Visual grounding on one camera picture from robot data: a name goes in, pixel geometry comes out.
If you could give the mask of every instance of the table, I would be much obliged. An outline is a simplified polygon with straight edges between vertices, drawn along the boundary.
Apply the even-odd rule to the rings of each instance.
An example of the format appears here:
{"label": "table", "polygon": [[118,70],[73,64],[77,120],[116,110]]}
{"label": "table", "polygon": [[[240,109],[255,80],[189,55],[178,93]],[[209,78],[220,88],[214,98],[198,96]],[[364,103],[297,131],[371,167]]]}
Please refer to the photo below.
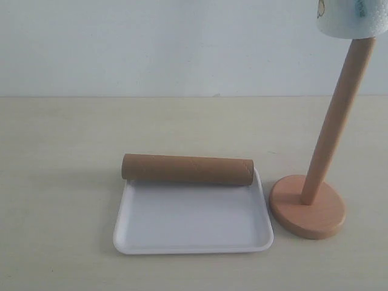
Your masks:
{"label": "table", "polygon": [[328,97],[1,98],[1,290],[386,290],[388,99],[356,100],[327,176],[342,232],[272,219],[265,252],[125,256],[112,243],[124,153],[252,158],[268,195],[306,173]]}

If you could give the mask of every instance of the white tray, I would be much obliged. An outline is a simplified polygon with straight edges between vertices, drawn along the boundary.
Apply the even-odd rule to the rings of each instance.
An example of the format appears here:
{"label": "white tray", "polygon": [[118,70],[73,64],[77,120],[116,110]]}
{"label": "white tray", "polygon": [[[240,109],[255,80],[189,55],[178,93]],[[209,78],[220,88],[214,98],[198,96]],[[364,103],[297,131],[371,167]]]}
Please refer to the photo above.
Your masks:
{"label": "white tray", "polygon": [[256,169],[245,187],[126,181],[113,235],[128,255],[259,252],[272,241]]}

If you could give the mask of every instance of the wooden dowel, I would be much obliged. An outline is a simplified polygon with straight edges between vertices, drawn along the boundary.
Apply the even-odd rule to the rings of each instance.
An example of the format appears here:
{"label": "wooden dowel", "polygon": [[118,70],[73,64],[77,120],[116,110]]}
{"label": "wooden dowel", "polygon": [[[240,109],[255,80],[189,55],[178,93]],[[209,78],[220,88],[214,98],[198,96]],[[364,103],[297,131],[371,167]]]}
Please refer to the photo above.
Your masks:
{"label": "wooden dowel", "polygon": [[375,44],[375,38],[354,39],[319,134],[301,194],[301,202],[313,204],[340,140],[341,132],[361,84]]}

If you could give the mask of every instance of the wooden paper towel holder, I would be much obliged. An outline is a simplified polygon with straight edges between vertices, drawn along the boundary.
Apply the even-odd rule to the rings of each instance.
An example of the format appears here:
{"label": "wooden paper towel holder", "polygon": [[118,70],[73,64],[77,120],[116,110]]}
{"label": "wooden paper towel holder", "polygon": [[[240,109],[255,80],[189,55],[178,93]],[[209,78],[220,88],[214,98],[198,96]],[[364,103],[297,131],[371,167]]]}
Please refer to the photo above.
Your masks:
{"label": "wooden paper towel holder", "polygon": [[375,38],[352,41],[307,176],[284,177],[270,193],[269,204],[274,217],[285,229],[303,238],[328,238],[338,233],[344,224],[345,204],[324,178],[374,44]]}

